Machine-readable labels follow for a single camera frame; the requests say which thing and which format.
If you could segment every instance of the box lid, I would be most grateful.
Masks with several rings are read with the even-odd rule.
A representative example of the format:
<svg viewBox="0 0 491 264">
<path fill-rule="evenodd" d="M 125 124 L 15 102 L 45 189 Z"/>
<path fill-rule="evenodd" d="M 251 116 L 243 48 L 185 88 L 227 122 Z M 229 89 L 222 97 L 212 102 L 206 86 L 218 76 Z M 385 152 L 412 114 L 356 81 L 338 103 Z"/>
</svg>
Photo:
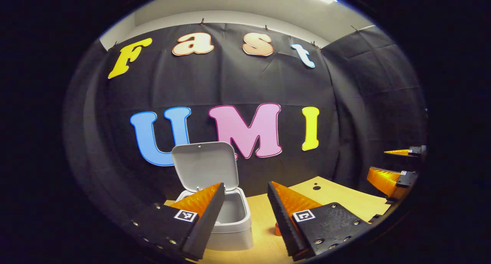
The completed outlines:
<svg viewBox="0 0 491 264">
<path fill-rule="evenodd" d="M 172 159 L 183 187 L 191 192 L 223 182 L 225 190 L 239 185 L 237 163 L 232 145 L 207 142 L 178 145 L 172 149 Z"/>
</svg>

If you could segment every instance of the black curtain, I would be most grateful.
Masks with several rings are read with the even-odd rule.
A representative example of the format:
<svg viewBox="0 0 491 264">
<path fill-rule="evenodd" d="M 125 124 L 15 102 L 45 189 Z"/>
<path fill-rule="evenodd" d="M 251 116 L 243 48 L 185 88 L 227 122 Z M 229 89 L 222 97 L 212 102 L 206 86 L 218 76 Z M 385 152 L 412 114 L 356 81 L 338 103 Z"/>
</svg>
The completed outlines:
<svg viewBox="0 0 491 264">
<path fill-rule="evenodd" d="M 174 56 L 177 39 L 204 32 L 214 50 Z M 247 33 L 272 38 L 274 53 L 249 56 L 242 50 Z M 128 63 L 129 70 L 108 79 L 122 47 L 145 38 L 150 46 Z M 291 44 L 300 44 L 316 64 L 305 66 Z M 93 45 L 72 80 L 65 108 L 65 143 L 76 178 L 99 208 L 118 221 L 156 201 L 175 200 L 184 190 L 174 166 L 160 167 L 142 157 L 130 117 L 152 111 L 158 148 L 174 146 L 163 112 L 189 107 L 191 143 L 216 141 L 208 110 L 234 105 L 247 124 L 261 103 L 278 103 L 281 154 L 237 160 L 239 187 L 246 196 L 266 192 L 274 180 L 290 186 L 317 175 L 370 194 L 369 166 L 392 168 L 384 150 L 405 149 L 425 140 L 425 108 L 416 75 L 396 45 L 376 27 L 343 37 L 321 50 L 309 42 L 253 26 L 210 23 L 179 25 L 133 37 L 101 54 Z M 302 151 L 305 118 L 318 116 L 319 147 Z"/>
</svg>

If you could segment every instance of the letter m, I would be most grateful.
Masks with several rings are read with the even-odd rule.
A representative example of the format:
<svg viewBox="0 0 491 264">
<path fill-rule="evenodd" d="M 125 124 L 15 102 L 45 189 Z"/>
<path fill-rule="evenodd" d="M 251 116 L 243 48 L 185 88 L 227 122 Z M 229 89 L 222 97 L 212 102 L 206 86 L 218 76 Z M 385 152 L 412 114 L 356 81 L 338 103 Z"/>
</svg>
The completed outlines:
<svg viewBox="0 0 491 264">
<path fill-rule="evenodd" d="M 252 155 L 259 140 L 258 157 L 270 157 L 281 153 L 278 143 L 278 114 L 281 107 L 274 103 L 259 105 L 250 126 L 234 106 L 224 105 L 211 108 L 208 115 L 216 122 L 218 141 L 235 143 L 244 158 Z"/>
</svg>

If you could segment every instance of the table surface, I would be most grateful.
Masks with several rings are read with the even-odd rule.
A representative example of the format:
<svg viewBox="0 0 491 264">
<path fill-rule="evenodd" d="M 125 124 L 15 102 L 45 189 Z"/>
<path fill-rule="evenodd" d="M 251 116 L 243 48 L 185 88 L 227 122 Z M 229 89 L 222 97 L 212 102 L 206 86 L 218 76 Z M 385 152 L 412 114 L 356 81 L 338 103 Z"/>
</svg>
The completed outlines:
<svg viewBox="0 0 491 264">
<path fill-rule="evenodd" d="M 315 186 L 319 186 L 321 189 L 314 190 L 313 187 Z M 386 204 L 387 200 L 384 198 L 365 194 L 321 177 L 312 178 L 290 186 L 290 188 L 322 205 L 340 203 L 366 222 L 375 215 L 384 214 L 389 208 L 389 205 Z M 174 201 L 167 200 L 165 205 L 168 206 L 171 203 Z M 250 250 L 231 252 L 206 249 L 203 259 L 199 261 L 200 264 L 293 263 L 292 258 L 286 252 L 283 238 L 275 235 L 276 219 L 267 194 L 250 196 L 247 198 L 247 203 L 249 203 L 251 212 L 254 247 Z"/>
</svg>

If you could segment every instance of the ceiling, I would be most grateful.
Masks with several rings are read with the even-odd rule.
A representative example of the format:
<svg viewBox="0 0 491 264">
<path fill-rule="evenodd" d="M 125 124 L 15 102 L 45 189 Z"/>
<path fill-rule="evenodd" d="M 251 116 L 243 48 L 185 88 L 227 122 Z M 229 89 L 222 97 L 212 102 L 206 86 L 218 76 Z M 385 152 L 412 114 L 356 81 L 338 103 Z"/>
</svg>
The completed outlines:
<svg viewBox="0 0 491 264">
<path fill-rule="evenodd" d="M 228 10 L 272 17 L 303 28 L 333 42 L 373 25 L 340 2 L 322 0 L 154 0 L 135 11 L 135 26 L 163 17 L 193 11 Z"/>
</svg>

